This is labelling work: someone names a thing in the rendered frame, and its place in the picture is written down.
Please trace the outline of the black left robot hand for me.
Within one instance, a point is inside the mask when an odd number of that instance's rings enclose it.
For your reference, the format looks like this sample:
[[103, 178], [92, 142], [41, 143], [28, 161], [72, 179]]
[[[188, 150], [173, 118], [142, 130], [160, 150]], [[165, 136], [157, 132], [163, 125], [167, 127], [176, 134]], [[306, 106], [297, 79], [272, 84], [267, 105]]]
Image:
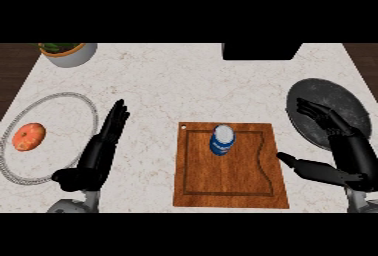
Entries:
[[108, 179], [118, 140], [130, 117], [120, 99], [108, 113], [101, 132], [92, 137], [75, 168], [61, 169], [52, 175], [67, 192], [99, 191]]

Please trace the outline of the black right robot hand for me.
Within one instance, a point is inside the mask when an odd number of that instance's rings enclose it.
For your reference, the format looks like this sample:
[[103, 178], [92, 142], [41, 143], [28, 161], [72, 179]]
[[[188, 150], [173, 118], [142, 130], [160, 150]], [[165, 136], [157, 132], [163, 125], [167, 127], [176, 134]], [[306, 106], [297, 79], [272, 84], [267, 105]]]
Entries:
[[297, 99], [297, 112], [309, 116], [326, 132], [337, 167], [297, 159], [284, 152], [276, 154], [279, 160], [307, 180], [347, 186], [356, 191], [378, 191], [378, 156], [362, 131], [329, 107], [303, 98]]

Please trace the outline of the brown wooden cutting board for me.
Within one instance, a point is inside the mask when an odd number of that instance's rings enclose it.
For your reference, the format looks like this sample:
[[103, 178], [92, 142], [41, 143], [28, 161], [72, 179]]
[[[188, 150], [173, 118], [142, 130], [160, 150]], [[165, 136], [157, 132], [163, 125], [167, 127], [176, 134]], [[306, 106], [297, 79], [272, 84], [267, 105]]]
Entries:
[[216, 123], [179, 123], [173, 205], [288, 209], [272, 124], [229, 126], [236, 141], [217, 156], [210, 150]]

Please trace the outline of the blue and white can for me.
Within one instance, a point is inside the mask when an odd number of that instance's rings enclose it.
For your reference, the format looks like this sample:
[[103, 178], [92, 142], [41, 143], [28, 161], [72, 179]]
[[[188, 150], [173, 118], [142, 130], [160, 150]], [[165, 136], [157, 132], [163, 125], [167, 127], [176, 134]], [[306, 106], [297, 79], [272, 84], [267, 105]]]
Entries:
[[236, 135], [233, 129], [226, 125], [220, 124], [213, 129], [213, 135], [210, 138], [210, 149], [213, 153], [219, 156], [228, 154], [233, 143], [235, 143]]

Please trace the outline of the white plate with grey rim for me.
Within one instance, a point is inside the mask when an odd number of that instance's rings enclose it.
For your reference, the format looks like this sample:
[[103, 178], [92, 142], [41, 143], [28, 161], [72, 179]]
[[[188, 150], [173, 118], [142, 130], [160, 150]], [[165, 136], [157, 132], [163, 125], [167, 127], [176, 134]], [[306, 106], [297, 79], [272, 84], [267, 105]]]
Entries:
[[[12, 138], [19, 128], [40, 123], [46, 128], [41, 144], [18, 151]], [[74, 92], [37, 100], [13, 117], [0, 135], [0, 174], [15, 184], [39, 185], [50, 181], [58, 169], [71, 168], [99, 129], [99, 114], [92, 100]]]

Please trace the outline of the orange fruit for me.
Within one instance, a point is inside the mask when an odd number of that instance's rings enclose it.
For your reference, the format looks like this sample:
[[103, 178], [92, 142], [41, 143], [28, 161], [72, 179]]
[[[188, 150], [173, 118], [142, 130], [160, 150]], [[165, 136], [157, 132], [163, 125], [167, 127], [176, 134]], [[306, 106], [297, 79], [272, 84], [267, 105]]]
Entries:
[[40, 123], [25, 124], [12, 138], [12, 145], [18, 151], [30, 151], [37, 148], [46, 137], [46, 128]]

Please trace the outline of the grey plant pot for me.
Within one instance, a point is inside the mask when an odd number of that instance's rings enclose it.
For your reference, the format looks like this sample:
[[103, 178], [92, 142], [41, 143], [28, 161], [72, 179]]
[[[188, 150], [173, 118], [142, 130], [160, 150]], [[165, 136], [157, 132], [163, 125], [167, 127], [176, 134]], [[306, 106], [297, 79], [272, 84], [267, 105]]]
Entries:
[[98, 50], [96, 43], [80, 43], [72, 49], [61, 53], [50, 53], [40, 49], [49, 61], [61, 68], [72, 68], [83, 65], [93, 57]]

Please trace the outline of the black appliance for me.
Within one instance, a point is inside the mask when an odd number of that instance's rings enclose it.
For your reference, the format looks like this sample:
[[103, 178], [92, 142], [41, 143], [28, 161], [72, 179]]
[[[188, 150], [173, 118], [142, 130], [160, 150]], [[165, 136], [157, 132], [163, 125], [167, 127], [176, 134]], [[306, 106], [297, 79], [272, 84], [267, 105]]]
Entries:
[[223, 59], [232, 61], [291, 60], [300, 47], [300, 43], [225, 43], [222, 45]]

